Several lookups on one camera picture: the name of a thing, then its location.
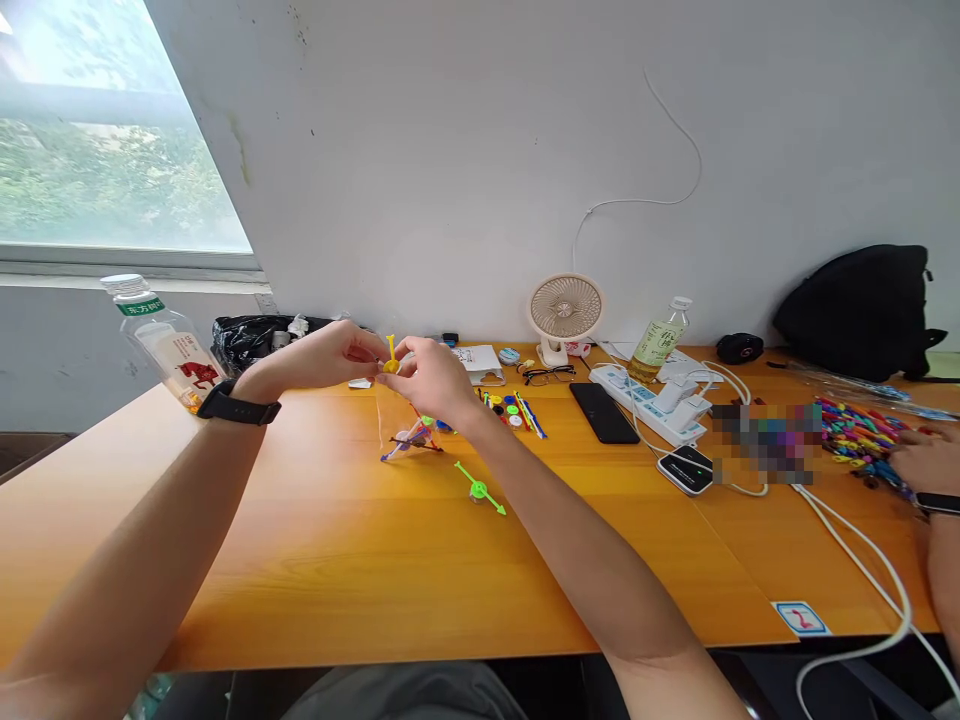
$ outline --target green connector piece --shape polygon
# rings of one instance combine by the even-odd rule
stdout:
[[[460,472],[466,475],[467,479],[470,480],[470,494],[473,497],[477,498],[478,500],[486,498],[491,503],[493,503],[493,506],[497,509],[498,513],[500,513],[501,515],[507,514],[507,509],[503,507],[503,505],[498,503],[496,500],[494,500],[492,497],[490,497],[490,493],[487,492],[487,486],[484,483],[480,482],[479,480],[474,480],[473,475],[467,472],[467,469],[460,464],[459,460],[457,460],[457,462],[454,463],[454,467],[458,468]]]

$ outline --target fan grille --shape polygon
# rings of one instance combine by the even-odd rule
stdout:
[[[530,316],[544,335],[565,340],[589,332],[600,319],[602,304],[591,283],[565,275],[537,289],[530,299]]]

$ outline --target black backpack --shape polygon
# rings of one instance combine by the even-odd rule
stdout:
[[[903,371],[908,380],[936,382],[924,378],[925,353],[947,333],[926,327],[925,279],[933,276],[922,245],[855,250],[804,280],[773,326],[800,358],[841,375],[885,382]]]

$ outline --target person's hand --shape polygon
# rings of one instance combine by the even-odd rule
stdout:
[[[890,465],[914,492],[960,495],[960,423],[930,425],[937,435],[904,431]]]
[[[349,320],[338,320],[257,362],[237,381],[232,397],[270,403],[293,388],[372,378],[379,372],[377,359],[389,357],[390,351],[376,335]]]
[[[436,340],[407,337],[397,346],[397,359],[410,352],[395,375],[381,373],[377,382],[396,390],[418,412],[443,420],[463,432],[470,413],[483,408],[473,392],[467,370],[446,345]]]

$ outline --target person's arm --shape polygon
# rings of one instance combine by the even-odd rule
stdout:
[[[387,354],[375,336],[333,323],[260,361],[231,397],[267,404],[289,388],[371,376]],[[220,550],[265,431],[206,421],[0,675],[0,717],[123,716]]]
[[[636,551],[477,400],[448,348],[407,338],[397,356],[411,350],[415,357],[399,376],[377,381],[451,424],[477,450],[610,662],[631,717],[747,717]]]
[[[905,432],[890,464],[914,492],[960,497],[960,428],[931,426],[938,435]],[[930,516],[927,574],[937,620],[947,639],[954,666],[960,666],[960,517]]]

